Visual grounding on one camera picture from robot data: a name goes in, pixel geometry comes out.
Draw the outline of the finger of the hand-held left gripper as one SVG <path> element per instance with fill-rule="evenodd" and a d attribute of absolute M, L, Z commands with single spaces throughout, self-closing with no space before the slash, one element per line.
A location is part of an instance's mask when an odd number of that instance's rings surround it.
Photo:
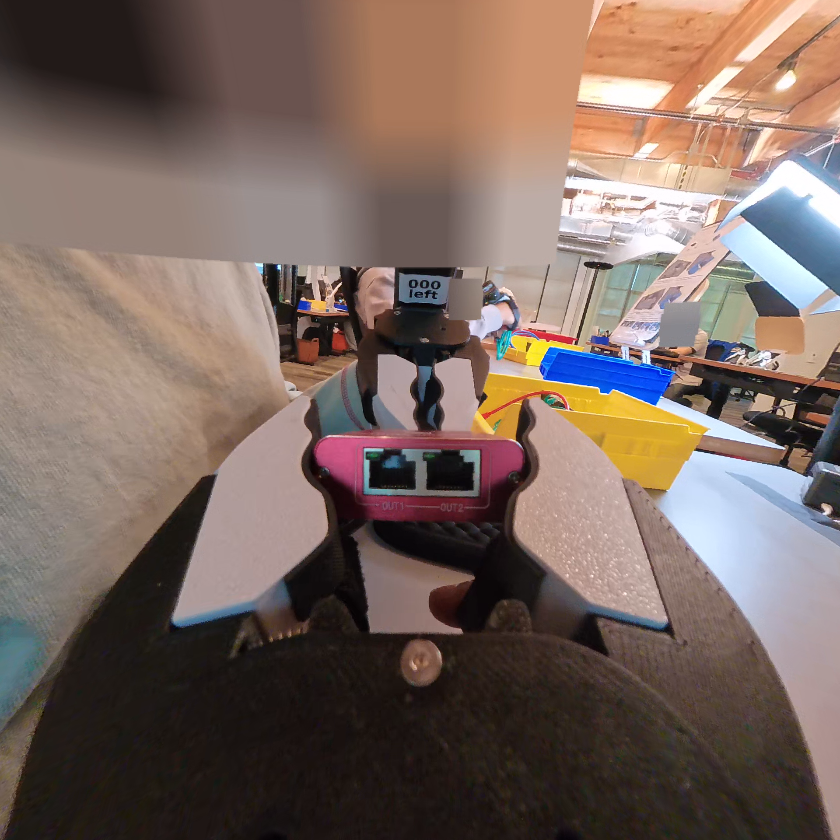
<path fill-rule="evenodd" d="M 446 433 L 469 432 L 479 406 L 471 362 L 468 359 L 437 362 L 433 378 L 440 386 L 437 429 Z"/>
<path fill-rule="evenodd" d="M 396 354 L 377 356 L 377 426 L 380 429 L 428 429 L 424 397 L 428 366 Z"/>

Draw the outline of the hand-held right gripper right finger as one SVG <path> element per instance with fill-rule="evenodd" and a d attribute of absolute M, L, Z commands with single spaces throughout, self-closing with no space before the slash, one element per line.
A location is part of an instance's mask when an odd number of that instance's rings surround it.
<path fill-rule="evenodd" d="M 663 596 L 619 469 L 572 424 L 570 412 L 537 397 L 521 405 L 517 441 L 526 472 L 458 607 L 461 628 L 477 632 L 497 604 L 519 601 L 537 634 L 572 639 L 596 618 L 667 630 Z"/>

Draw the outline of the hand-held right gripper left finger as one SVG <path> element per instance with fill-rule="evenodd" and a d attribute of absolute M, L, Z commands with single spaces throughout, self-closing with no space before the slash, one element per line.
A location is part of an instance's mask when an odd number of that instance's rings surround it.
<path fill-rule="evenodd" d="M 185 628 L 251 614 L 270 640 L 303 633 L 342 580 L 335 508 L 312 472 L 317 404 L 300 396 L 226 457 L 171 621 Z"/>

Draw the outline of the red network switch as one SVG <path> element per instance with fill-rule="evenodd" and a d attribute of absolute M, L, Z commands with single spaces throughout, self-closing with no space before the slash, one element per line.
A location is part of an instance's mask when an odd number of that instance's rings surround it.
<path fill-rule="evenodd" d="M 494 434 L 367 430 L 312 458 L 339 517 L 371 522 L 500 522 L 526 475 L 520 444 Z"/>

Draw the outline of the yellow plastic bin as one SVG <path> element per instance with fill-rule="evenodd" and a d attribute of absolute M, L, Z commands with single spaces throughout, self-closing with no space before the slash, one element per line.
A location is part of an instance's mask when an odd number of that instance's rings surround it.
<path fill-rule="evenodd" d="M 550 349 L 582 351 L 571 337 L 534 329 L 506 330 L 496 338 L 496 357 L 527 366 L 540 366 Z"/>
<path fill-rule="evenodd" d="M 598 445 L 625 478 L 646 489 L 671 488 L 708 430 L 630 395 L 601 393 L 585 385 L 490 373 L 485 394 L 479 413 L 494 434 L 509 439 L 517 436 L 525 398 L 561 396 L 565 408 L 560 413 Z"/>

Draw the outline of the black quilted pad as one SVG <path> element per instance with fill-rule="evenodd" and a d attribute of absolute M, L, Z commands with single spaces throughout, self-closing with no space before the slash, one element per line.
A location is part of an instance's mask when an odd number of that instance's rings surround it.
<path fill-rule="evenodd" d="M 375 521 L 373 532 L 385 546 L 406 557 L 476 574 L 500 528 L 488 522 Z"/>

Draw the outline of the blue plastic bin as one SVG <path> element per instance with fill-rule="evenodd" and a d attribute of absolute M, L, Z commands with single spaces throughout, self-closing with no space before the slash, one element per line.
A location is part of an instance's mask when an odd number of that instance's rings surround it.
<path fill-rule="evenodd" d="M 652 405 L 673 378 L 672 371 L 653 364 L 555 347 L 546 351 L 539 371 L 546 382 L 585 385 L 601 393 L 617 391 Z"/>

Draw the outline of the black floor lamp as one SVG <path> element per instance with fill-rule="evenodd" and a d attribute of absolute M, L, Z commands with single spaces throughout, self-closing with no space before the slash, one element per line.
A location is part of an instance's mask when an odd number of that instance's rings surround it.
<path fill-rule="evenodd" d="M 605 278 L 609 276 L 614 264 L 601 259 L 589 259 L 584 262 L 584 267 L 591 276 L 581 316 L 579 344 L 586 344 L 592 335 L 592 325 L 601 303 Z"/>

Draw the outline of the light grey sweatshirt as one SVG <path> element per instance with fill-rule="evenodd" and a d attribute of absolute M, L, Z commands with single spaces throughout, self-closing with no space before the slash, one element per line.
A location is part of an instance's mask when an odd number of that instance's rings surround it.
<path fill-rule="evenodd" d="M 2 245 L 2 728 L 187 492 L 288 404 L 255 264 Z"/>

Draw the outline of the black office chair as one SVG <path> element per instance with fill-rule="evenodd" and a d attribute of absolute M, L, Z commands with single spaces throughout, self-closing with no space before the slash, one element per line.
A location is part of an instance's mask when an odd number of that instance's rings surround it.
<path fill-rule="evenodd" d="M 786 412 L 787 408 L 781 404 L 773 405 L 766 411 L 747 411 L 742 418 L 753 430 L 760 431 L 783 447 L 780 466 L 790 468 L 791 458 L 796 451 L 800 450 L 808 456 L 813 454 L 831 413 L 824 401 L 813 404 L 793 403 L 790 405 L 790 416 Z"/>

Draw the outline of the wooden office desk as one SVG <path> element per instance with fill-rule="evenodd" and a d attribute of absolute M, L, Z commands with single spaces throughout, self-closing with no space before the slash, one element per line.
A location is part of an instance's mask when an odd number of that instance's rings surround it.
<path fill-rule="evenodd" d="M 825 427 L 833 414 L 831 406 L 819 403 L 822 396 L 838 399 L 839 384 L 822 377 L 809 378 L 800 374 L 788 374 L 769 371 L 755 365 L 732 364 L 709 360 L 694 355 L 677 354 L 671 350 L 655 350 L 652 362 L 669 369 L 680 364 L 688 364 L 692 374 L 702 381 L 717 384 L 720 394 L 709 403 L 707 414 L 719 419 L 730 393 L 748 392 L 754 395 L 766 395 L 772 398 L 771 411 L 793 406 L 793 422 Z"/>

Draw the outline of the printed instruction sheet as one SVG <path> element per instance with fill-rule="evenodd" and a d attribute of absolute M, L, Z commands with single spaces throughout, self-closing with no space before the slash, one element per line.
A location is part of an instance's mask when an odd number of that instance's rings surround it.
<path fill-rule="evenodd" d="M 711 272 L 729 253 L 722 223 L 703 227 L 643 291 L 612 332 L 611 342 L 636 350 L 690 347 L 699 328 L 699 300 Z"/>

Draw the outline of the wooden sign board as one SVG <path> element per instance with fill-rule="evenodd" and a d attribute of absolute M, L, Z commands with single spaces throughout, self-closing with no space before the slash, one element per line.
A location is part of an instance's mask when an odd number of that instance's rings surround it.
<path fill-rule="evenodd" d="M 759 316 L 754 323 L 755 347 L 788 355 L 805 351 L 805 321 L 800 316 Z"/>

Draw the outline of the softbox studio light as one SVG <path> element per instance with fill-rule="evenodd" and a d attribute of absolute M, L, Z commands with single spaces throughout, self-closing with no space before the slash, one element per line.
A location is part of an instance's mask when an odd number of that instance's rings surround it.
<path fill-rule="evenodd" d="M 807 315 L 838 312 L 838 177 L 783 161 L 725 217 L 721 242 Z"/>

